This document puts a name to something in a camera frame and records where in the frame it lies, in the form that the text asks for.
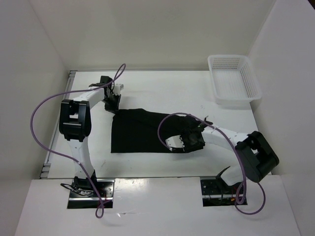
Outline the black shorts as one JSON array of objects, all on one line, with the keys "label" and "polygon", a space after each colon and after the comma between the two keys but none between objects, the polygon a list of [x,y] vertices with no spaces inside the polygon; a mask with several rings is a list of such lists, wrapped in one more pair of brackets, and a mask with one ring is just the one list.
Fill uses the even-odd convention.
[{"label": "black shorts", "polygon": [[167,116],[144,109],[121,109],[112,121],[111,153],[170,153],[160,139],[177,136],[186,128],[198,126],[187,116],[171,116],[163,122],[158,135],[158,126]]}]

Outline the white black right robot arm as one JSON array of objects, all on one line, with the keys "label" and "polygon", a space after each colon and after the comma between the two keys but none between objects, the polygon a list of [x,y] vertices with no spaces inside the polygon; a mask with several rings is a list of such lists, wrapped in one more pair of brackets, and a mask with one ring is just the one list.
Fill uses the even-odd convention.
[{"label": "white black right robot arm", "polygon": [[233,185],[243,180],[259,183],[280,162],[264,136],[254,131],[250,134],[215,127],[211,122],[204,121],[198,126],[193,125],[182,130],[180,135],[168,138],[167,144],[184,152],[202,149],[212,144],[234,152],[238,165],[224,168],[216,176],[216,188],[227,193]]}]

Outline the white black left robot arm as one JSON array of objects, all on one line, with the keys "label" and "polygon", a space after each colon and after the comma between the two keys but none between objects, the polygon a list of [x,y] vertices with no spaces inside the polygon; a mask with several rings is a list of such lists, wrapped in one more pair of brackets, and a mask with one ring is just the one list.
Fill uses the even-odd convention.
[{"label": "white black left robot arm", "polygon": [[61,102],[59,131],[67,140],[76,164],[73,183],[62,186],[78,195],[91,197],[98,191],[88,147],[88,137],[92,131],[91,109],[103,102],[106,111],[116,112],[123,89],[124,85],[116,84],[108,76],[101,76],[99,83],[91,84],[81,95]]}]

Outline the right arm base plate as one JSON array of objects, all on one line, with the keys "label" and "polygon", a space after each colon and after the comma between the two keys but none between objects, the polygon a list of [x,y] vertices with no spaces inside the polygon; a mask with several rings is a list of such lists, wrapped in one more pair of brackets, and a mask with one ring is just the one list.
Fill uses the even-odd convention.
[{"label": "right arm base plate", "polygon": [[233,206],[236,191],[240,183],[228,186],[214,177],[200,179],[202,202],[204,207]]}]

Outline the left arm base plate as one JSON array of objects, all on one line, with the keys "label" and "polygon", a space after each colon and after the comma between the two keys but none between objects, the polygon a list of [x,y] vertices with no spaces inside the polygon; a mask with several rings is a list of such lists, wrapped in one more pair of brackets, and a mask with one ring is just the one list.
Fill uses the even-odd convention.
[{"label": "left arm base plate", "polygon": [[[100,207],[99,197],[94,192],[93,189],[91,190],[83,190],[78,189],[75,190],[73,188],[73,183],[63,184],[66,189],[70,191],[67,209],[96,209]],[[97,179],[97,184],[95,185],[102,201],[104,202],[105,208],[112,208],[113,207],[113,196],[114,196],[114,186],[115,180],[114,179]]]}]

